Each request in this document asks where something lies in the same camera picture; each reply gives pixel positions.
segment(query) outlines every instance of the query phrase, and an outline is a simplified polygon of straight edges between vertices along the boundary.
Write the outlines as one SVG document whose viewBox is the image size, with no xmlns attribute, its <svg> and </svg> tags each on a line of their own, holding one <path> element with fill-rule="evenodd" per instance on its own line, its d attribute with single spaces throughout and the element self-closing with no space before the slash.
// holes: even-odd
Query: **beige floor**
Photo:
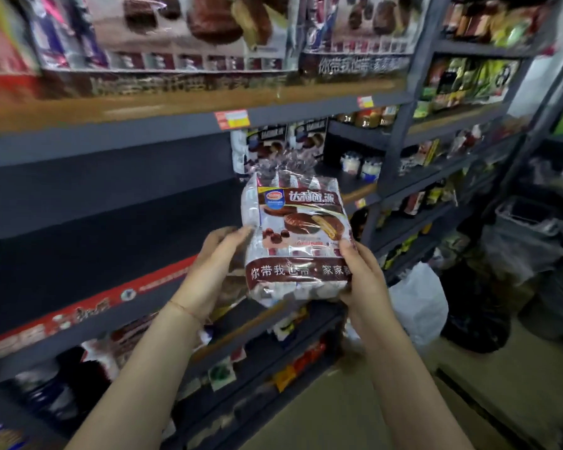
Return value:
<svg viewBox="0 0 563 450">
<path fill-rule="evenodd" d="M 506 347 L 490 355 L 437 340 L 426 355 L 484 408 L 529 442 L 557 448 L 563 425 L 563 345 L 536 338 L 517 320 Z M 242 450 L 391 449 L 365 363 L 317 379 Z M 478 450 L 511 446 L 450 388 L 436 380 Z"/>
</svg>

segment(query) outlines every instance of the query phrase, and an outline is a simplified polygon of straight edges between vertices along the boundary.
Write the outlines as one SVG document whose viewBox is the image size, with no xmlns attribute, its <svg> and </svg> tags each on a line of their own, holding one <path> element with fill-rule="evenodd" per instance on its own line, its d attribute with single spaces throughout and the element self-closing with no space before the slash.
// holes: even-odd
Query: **red and blue logo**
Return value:
<svg viewBox="0 0 563 450">
<path fill-rule="evenodd" d="M 265 193 L 265 204 L 272 210 L 279 210 L 286 204 L 281 189 L 272 189 Z"/>
</svg>

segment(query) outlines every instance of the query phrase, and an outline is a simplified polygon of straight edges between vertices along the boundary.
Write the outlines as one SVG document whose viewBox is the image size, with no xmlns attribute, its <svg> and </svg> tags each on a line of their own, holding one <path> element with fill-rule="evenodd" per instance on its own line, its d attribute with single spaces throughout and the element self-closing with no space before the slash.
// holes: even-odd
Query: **person's left hand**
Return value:
<svg viewBox="0 0 563 450">
<path fill-rule="evenodd" d="M 171 301 L 204 322 L 215 307 L 233 254 L 252 230 L 250 226 L 222 227 L 211 232 Z"/>
</svg>

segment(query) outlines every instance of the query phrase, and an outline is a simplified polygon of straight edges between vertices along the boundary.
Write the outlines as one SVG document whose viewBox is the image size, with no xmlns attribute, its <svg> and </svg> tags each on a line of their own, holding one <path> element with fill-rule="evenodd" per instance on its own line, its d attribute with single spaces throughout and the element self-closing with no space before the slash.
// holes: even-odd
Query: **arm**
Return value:
<svg viewBox="0 0 563 450">
<path fill-rule="evenodd" d="M 158 313 L 119 377 L 67 445 L 67 450 L 157 449 L 195 346 L 214 308 L 236 248 L 250 228 L 211 232 L 185 281 Z"/>
<path fill-rule="evenodd" d="M 473 450 L 417 351 L 394 316 L 375 256 L 348 241 L 340 250 L 353 272 L 353 290 L 343 297 L 363 340 L 383 419 L 400 450 Z"/>
</svg>

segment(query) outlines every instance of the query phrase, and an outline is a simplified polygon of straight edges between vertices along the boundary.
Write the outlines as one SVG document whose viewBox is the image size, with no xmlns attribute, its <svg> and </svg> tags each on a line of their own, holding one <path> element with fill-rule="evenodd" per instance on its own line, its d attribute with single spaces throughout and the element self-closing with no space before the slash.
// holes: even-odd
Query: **price tag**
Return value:
<svg viewBox="0 0 563 450">
<path fill-rule="evenodd" d="M 229 112 L 215 112 L 217 123 L 221 129 L 239 129 L 250 126 L 247 110 L 231 110 Z"/>
<path fill-rule="evenodd" d="M 359 96 L 357 97 L 357 103 L 360 108 L 372 108 L 373 107 L 373 97 L 371 96 Z"/>
</svg>

